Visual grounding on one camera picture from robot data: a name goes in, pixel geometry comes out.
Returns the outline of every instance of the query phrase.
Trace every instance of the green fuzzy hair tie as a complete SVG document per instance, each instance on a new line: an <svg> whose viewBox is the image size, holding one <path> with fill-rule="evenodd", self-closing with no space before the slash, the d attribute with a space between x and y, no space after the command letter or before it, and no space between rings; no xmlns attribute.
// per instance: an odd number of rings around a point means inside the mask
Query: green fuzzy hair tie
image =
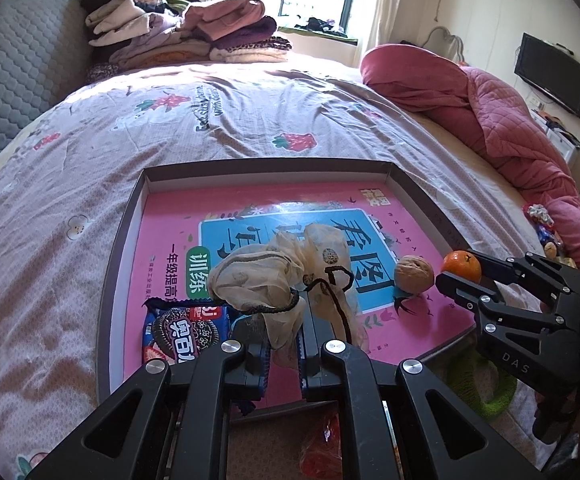
<svg viewBox="0 0 580 480"><path fill-rule="evenodd" d="M487 362L488 360L474 348L467 349L449 362L446 383L463 402L470 406L470 409L489 422L505 412L512 402L516 392L516 379L497 367L499 384L492 400L484 402L477 389L474 374L477 367Z"/></svg>

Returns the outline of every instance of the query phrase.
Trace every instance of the orange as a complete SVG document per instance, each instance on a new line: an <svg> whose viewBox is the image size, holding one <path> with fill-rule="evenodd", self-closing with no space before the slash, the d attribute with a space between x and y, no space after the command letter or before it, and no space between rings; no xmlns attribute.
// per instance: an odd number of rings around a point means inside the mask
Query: orange
<svg viewBox="0 0 580 480"><path fill-rule="evenodd" d="M464 280L474 283L481 281L481 264L476 256L468 251L452 251L448 254L441 265L441 272L445 270L462 277Z"/></svg>

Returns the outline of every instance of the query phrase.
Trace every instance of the television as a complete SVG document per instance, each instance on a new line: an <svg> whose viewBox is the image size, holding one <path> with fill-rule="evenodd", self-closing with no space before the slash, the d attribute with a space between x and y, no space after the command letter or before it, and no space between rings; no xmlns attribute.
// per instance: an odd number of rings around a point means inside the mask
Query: television
<svg viewBox="0 0 580 480"><path fill-rule="evenodd" d="M580 62L563 50L524 34L515 74L580 117Z"/></svg>

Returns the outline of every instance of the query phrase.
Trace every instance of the curtain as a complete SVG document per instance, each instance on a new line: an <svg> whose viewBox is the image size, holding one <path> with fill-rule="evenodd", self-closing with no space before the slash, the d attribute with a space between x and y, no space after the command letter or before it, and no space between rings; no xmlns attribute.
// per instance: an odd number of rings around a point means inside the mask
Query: curtain
<svg viewBox="0 0 580 480"><path fill-rule="evenodd" d="M401 0L356 0L348 27L349 36L357 38L353 66L359 66L363 55L377 45L388 43L394 30Z"/></svg>

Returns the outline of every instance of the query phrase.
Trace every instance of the power outlet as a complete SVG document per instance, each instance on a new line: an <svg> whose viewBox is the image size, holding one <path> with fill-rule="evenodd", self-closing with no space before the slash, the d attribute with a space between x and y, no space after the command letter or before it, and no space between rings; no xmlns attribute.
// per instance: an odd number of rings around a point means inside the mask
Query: power outlet
<svg viewBox="0 0 580 480"><path fill-rule="evenodd" d="M537 110L543 110L544 109L544 102L541 101L541 99L539 99L534 94L530 94L530 96L528 97L528 104L531 105L531 107L533 107L533 108L535 108Z"/></svg>

